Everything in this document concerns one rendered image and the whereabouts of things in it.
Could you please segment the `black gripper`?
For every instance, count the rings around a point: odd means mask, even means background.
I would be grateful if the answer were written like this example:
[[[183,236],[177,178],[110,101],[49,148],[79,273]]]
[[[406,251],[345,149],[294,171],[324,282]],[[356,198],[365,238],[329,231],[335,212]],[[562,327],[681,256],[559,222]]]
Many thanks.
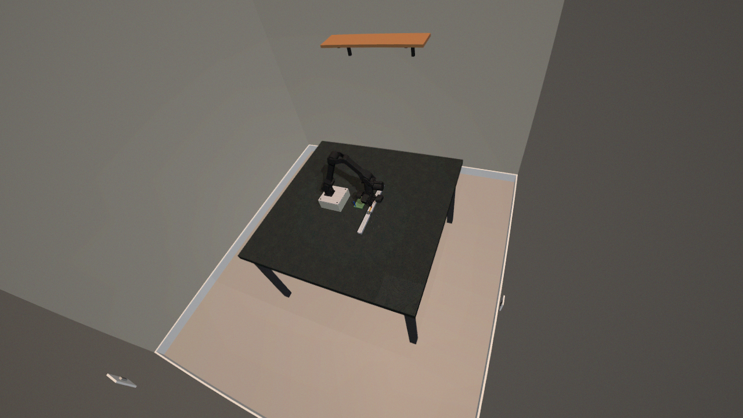
[[[366,194],[368,194],[368,193],[369,193],[369,194],[371,195],[371,197],[372,197],[372,199],[371,199],[371,202],[370,202],[370,203],[368,203],[369,207],[371,207],[371,206],[372,206],[372,204],[373,204],[373,202],[374,202],[374,201],[375,201],[375,202],[382,202],[382,200],[383,200],[383,195],[380,195],[380,194],[378,194],[377,196],[375,196],[375,195],[374,195],[374,193],[373,193],[373,189],[372,189],[372,190],[365,190],[364,192],[365,192]],[[357,199],[360,199],[360,198],[361,198],[361,196],[363,196],[363,194],[364,194],[364,193],[363,193],[362,191],[359,191],[359,192],[358,192],[358,193],[356,194],[356,198],[357,198]]]

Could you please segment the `grey aluminum rail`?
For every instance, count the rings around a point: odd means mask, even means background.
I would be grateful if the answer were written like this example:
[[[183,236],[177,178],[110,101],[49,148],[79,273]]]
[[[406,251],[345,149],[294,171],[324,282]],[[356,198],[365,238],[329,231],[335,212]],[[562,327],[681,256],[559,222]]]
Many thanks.
[[[378,190],[378,191],[377,191],[377,192],[375,193],[375,196],[377,196],[378,194],[380,194],[380,195],[381,195],[381,193],[382,193],[382,192],[383,192],[383,191],[380,191],[380,190]],[[362,234],[363,234],[363,231],[364,231],[364,229],[365,229],[366,225],[368,224],[369,218],[371,217],[371,215],[372,215],[372,213],[373,213],[373,211],[374,211],[374,208],[375,208],[376,204],[377,204],[377,202],[375,202],[375,201],[374,201],[374,202],[373,202],[373,204],[372,204],[372,208],[371,208],[371,211],[370,211],[370,207],[369,207],[369,209],[368,209],[368,211],[367,211],[367,213],[366,213],[366,215],[365,215],[365,217],[364,217],[364,219],[363,219],[363,222],[362,222],[362,224],[360,225],[360,228],[358,229],[358,231],[356,231],[356,232],[357,232],[357,233],[358,233],[359,235],[362,235]]]

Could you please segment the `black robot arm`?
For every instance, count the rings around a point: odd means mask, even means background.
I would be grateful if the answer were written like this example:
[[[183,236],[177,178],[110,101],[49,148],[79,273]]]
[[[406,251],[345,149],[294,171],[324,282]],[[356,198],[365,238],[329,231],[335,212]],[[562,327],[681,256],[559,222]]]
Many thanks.
[[[342,158],[338,158],[338,157]],[[323,183],[323,187],[321,188],[324,191],[324,196],[330,196],[334,194],[335,190],[333,189],[332,185],[335,182],[335,178],[333,178],[334,173],[334,167],[335,164],[345,163],[347,166],[349,166],[350,169],[356,172],[356,174],[359,175],[360,179],[362,180],[361,183],[364,183],[365,190],[380,190],[383,191],[384,183],[383,182],[376,182],[375,176],[366,169],[363,169],[355,163],[354,160],[351,160],[349,158],[348,154],[343,154],[337,151],[332,151],[329,156],[327,156],[327,177],[326,180]],[[370,181],[370,179],[372,180]],[[363,197],[361,198],[361,202],[364,204],[370,203],[372,200],[372,196],[368,193],[366,194],[364,192]]]

